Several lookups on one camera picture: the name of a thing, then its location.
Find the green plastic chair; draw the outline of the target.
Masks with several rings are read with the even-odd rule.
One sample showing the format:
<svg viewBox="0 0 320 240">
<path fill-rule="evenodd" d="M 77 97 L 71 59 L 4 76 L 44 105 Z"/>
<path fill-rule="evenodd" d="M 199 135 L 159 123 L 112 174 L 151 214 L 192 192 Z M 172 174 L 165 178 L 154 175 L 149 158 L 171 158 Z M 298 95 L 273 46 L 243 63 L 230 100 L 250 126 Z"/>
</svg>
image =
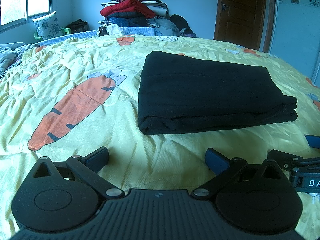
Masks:
<svg viewBox="0 0 320 240">
<path fill-rule="evenodd" d="M 61 32 L 63 35 L 69 35 L 71 34 L 71 29 L 70 28 L 61 28 Z M 38 35 L 38 32 L 34 32 L 34 38 L 38 41 L 43 41 L 43 37 Z"/>
</svg>

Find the red jacket on pile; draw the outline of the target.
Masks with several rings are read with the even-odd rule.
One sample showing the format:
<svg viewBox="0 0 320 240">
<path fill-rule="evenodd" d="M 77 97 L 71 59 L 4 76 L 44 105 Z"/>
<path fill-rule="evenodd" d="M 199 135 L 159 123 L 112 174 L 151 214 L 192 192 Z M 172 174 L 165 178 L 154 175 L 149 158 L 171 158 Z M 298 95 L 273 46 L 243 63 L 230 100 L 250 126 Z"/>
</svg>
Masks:
<svg viewBox="0 0 320 240">
<path fill-rule="evenodd" d="M 143 14 L 146 18 L 154 18 L 156 14 L 149 9 L 146 5 L 142 4 L 138 0 L 125 0 L 123 2 L 109 5 L 104 7 L 100 11 L 101 16 L 109 16 L 116 12 L 139 12 Z"/>
</svg>

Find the floral pillow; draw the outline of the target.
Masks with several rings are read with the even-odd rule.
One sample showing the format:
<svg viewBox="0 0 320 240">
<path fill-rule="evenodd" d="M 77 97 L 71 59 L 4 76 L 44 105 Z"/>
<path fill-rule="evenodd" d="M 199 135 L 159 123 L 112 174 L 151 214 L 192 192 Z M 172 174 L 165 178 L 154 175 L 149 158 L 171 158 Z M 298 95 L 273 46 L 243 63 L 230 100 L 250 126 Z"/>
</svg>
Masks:
<svg viewBox="0 0 320 240">
<path fill-rule="evenodd" d="M 61 26 L 56 15 L 56 11 L 49 15 L 33 19 L 36 32 L 43 40 L 62 36 Z"/>
</svg>

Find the yellow carrot print bedspread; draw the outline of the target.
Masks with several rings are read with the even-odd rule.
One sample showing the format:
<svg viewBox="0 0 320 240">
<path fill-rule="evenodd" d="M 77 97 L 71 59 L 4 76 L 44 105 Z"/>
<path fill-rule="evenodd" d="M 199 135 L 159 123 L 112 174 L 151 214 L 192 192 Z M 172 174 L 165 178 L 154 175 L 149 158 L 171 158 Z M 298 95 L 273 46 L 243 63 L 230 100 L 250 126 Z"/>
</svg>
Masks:
<svg viewBox="0 0 320 240">
<path fill-rule="evenodd" d="M 144 135 L 138 91 L 153 51 L 263 66 L 283 94 L 297 99 L 294 122 L 193 134 Z M 127 191 L 192 190 L 213 177 L 206 149 L 261 163 L 269 150 L 319 156 L 306 135 L 319 135 L 319 88 L 269 53 L 215 40 L 114 35 L 68 38 L 23 53 L 1 79 L 1 239 L 18 231 L 12 199 L 39 157 L 65 161 L 101 146 L 110 160 L 100 175 Z"/>
</svg>

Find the dark bag on floor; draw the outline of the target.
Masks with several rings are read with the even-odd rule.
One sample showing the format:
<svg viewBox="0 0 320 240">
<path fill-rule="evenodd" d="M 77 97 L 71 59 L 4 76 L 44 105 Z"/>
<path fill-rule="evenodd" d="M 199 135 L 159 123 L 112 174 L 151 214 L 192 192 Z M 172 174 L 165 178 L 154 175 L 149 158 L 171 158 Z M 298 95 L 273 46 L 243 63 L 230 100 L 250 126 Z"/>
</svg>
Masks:
<svg viewBox="0 0 320 240">
<path fill-rule="evenodd" d="M 71 22 L 69 25 L 66 26 L 66 28 L 69 28 L 72 34 L 89 31 L 88 23 L 81 19 Z"/>
</svg>

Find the pile of clothes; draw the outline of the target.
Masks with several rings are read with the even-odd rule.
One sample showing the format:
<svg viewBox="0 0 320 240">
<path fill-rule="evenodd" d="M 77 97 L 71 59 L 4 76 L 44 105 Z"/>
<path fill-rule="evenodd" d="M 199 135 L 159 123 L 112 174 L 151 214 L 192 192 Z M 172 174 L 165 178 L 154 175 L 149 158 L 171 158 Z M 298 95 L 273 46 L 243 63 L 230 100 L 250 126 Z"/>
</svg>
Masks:
<svg viewBox="0 0 320 240">
<path fill-rule="evenodd" d="M 115 25 L 125 33 L 146 36 L 196 37 L 187 21 L 180 15 L 170 15 L 168 6 L 160 0 L 110 0 L 101 5 L 103 27 Z"/>
</svg>

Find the black pants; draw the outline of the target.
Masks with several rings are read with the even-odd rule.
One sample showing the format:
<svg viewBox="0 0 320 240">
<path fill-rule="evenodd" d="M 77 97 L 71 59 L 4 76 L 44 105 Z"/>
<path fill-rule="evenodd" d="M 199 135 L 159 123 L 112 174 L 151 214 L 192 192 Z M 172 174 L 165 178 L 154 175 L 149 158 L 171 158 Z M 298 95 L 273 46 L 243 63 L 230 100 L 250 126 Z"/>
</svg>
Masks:
<svg viewBox="0 0 320 240">
<path fill-rule="evenodd" d="M 297 119 L 297 99 L 284 95 L 262 66 L 153 51 L 138 92 L 143 134 L 183 134 Z"/>
</svg>

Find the crumpled light blue blanket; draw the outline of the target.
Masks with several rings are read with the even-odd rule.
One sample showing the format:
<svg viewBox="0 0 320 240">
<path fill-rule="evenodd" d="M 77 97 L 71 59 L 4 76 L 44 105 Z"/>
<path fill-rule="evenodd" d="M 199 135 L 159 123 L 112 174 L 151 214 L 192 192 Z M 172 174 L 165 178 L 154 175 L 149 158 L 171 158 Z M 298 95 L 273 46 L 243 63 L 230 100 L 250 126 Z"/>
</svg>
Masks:
<svg viewBox="0 0 320 240">
<path fill-rule="evenodd" d="M 24 46 L 24 42 L 1 43 L 0 64 L 1 75 L 12 65 L 18 58 L 19 48 Z"/>
</svg>

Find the blue quilted mattress edge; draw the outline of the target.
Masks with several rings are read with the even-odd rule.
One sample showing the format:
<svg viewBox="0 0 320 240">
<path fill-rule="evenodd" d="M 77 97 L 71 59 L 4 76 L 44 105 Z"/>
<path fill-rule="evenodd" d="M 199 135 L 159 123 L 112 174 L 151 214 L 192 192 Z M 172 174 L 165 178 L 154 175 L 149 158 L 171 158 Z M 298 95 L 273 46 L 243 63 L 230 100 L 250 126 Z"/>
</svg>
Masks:
<svg viewBox="0 0 320 240">
<path fill-rule="evenodd" d="M 91 38 L 91 37 L 98 37 L 99 30 L 90 30 L 90 31 L 84 31 L 80 33 L 74 33 L 74 34 L 68 34 L 56 38 L 51 38 L 44 41 L 37 41 L 36 43 L 39 45 L 52 45 L 59 42 L 62 42 L 68 38 Z M 158 28 L 152 28 L 152 27 L 123 27 L 118 28 L 117 30 L 114 28 L 108 29 L 109 34 L 115 34 L 118 36 L 124 36 L 124 35 L 144 35 L 144 36 L 163 36 L 163 34 L 159 31 Z"/>
</svg>

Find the window with grey frame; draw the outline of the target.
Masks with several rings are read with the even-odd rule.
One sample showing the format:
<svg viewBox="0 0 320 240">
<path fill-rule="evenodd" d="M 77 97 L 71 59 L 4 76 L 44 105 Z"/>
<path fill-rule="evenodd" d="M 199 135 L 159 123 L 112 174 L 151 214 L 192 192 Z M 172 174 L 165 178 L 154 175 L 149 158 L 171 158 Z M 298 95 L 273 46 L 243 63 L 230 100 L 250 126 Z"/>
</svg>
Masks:
<svg viewBox="0 0 320 240">
<path fill-rule="evenodd" d="M 52 10 L 52 0 L 1 0 L 1 31 Z"/>
</svg>

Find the brown wooden door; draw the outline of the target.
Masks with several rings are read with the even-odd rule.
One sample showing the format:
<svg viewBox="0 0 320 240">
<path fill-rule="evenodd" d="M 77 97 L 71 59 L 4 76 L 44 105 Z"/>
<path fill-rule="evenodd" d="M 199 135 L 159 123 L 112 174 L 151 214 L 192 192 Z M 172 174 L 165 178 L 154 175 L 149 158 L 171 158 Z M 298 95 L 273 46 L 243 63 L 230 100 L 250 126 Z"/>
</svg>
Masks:
<svg viewBox="0 0 320 240">
<path fill-rule="evenodd" d="M 276 0 L 218 0 L 214 39 L 268 52 Z"/>
</svg>

